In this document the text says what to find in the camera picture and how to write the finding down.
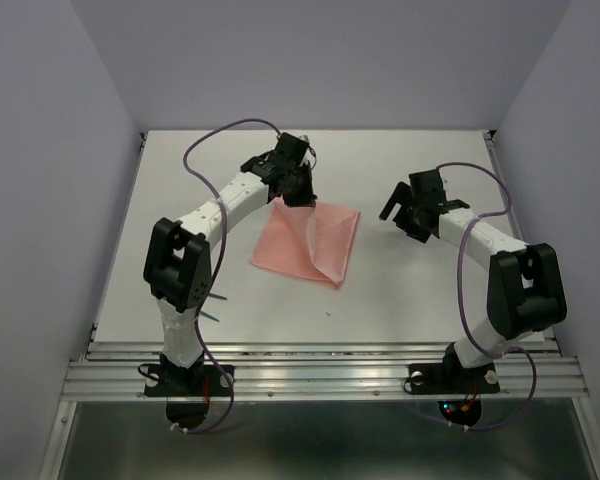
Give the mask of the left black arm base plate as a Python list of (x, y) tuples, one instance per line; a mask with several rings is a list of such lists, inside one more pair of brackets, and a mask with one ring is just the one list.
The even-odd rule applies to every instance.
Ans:
[(143, 394), (149, 398), (230, 396), (227, 380), (213, 365), (198, 364), (179, 372), (161, 364), (143, 363), (137, 371), (145, 381)]

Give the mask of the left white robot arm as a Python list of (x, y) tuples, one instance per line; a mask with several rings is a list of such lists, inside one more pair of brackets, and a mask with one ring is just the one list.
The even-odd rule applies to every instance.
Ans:
[(155, 223), (143, 279), (161, 314), (162, 356), (172, 365), (167, 379), (179, 393), (193, 393), (202, 384), (197, 363), (203, 347), (195, 327), (217, 275), (214, 248), (224, 249), (233, 227), (277, 198), (292, 208), (313, 208), (307, 159), (313, 152), (306, 136), (282, 133), (272, 150), (246, 161), (222, 190), (211, 187), (212, 197), (204, 204), (176, 220)]

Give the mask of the pink satin napkin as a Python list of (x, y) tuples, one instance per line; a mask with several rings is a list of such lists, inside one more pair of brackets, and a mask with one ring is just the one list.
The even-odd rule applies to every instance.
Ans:
[(361, 212), (318, 202), (288, 207), (273, 202), (250, 263), (267, 272), (339, 289), (343, 284)]

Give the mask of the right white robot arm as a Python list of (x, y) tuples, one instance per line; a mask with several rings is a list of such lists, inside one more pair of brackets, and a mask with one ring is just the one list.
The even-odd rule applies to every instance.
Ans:
[[(567, 303), (555, 249), (546, 243), (528, 244), (486, 222), (511, 208), (478, 214), (468, 203), (447, 197), (438, 168), (413, 173), (399, 182), (379, 218), (393, 209), (394, 224), (425, 243), (435, 237), (458, 248), (456, 287), (465, 337), (447, 350), (451, 358), (440, 366), (443, 384), (462, 390), (476, 378), (476, 368), (511, 352), (535, 332), (563, 322)], [(487, 274), (486, 318), (470, 327), (464, 309), (463, 266), (470, 258)]]

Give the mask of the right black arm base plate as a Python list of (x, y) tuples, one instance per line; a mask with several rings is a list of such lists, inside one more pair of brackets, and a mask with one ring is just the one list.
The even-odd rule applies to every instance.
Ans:
[(498, 376), (493, 363), (464, 369), (442, 363), (415, 363), (407, 366), (403, 389), (412, 395), (452, 396), (466, 393), (497, 394)]

